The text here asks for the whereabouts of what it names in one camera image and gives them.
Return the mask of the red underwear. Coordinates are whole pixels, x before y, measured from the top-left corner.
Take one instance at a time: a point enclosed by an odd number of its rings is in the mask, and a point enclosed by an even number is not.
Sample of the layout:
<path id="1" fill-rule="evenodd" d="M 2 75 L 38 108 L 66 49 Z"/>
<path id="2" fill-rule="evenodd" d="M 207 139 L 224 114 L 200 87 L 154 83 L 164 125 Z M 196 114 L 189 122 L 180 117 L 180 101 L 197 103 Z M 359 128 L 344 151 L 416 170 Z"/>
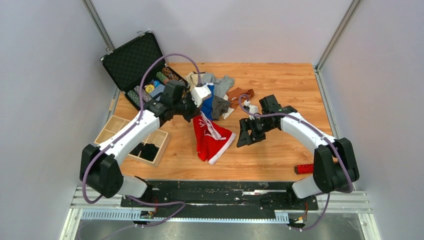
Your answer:
<path id="1" fill-rule="evenodd" d="M 235 140 L 236 134 L 209 120 L 202 112 L 193 119 L 197 156 L 214 165 Z"/>

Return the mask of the black pinstriped underwear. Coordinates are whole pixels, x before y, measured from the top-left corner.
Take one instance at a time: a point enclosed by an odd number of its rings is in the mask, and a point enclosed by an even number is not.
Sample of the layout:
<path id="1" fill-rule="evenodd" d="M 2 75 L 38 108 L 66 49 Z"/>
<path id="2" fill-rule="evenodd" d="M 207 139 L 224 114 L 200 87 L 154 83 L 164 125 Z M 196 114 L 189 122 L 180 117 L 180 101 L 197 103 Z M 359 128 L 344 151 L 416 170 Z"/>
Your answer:
<path id="1" fill-rule="evenodd" d="M 141 142 L 141 143 L 139 143 L 131 152 L 130 152 L 130 155 L 133 155 L 133 156 L 136 156 L 136 157 L 139 157 L 140 156 L 140 154 L 141 154 L 141 152 L 143 151 L 143 149 L 144 149 L 144 143 L 143 142 Z"/>

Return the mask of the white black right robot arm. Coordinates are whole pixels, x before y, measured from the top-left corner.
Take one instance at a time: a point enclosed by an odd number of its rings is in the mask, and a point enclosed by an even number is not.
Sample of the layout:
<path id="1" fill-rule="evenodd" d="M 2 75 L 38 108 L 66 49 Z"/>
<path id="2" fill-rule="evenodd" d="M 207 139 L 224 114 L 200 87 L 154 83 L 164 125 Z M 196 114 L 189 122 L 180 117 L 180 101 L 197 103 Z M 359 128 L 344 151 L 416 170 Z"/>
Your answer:
<path id="1" fill-rule="evenodd" d="M 246 94 L 239 96 L 238 103 L 249 116 L 239 121 L 237 147 L 261 142 L 267 132 L 279 129 L 313 154 L 312 175 L 294 182 L 285 195 L 290 208 L 298 209 L 310 196 L 354 190 L 353 183 L 360 174 L 353 145 L 347 138 L 336 138 L 319 130 L 292 106 L 281 106 L 274 95 L 259 100 L 261 112 Z"/>

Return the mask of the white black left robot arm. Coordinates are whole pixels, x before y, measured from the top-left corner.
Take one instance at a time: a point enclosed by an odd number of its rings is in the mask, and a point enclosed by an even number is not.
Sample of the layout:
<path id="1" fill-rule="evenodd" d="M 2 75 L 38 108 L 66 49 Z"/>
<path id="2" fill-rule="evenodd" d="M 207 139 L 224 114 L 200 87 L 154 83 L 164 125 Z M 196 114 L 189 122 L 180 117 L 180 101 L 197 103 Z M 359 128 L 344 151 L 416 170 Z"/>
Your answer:
<path id="1" fill-rule="evenodd" d="M 147 183 L 137 177 L 123 175 L 120 165 L 142 140 L 175 115 L 183 116 L 186 121 L 199 115 L 203 101 L 211 96 L 206 85 L 189 88 L 180 81 L 170 81 L 159 99 L 145 103 L 136 117 L 118 133 L 97 146 L 88 144 L 82 150 L 79 173 L 82 186 L 89 186 L 101 197 L 129 195 L 140 206 L 149 206 L 153 193 Z"/>

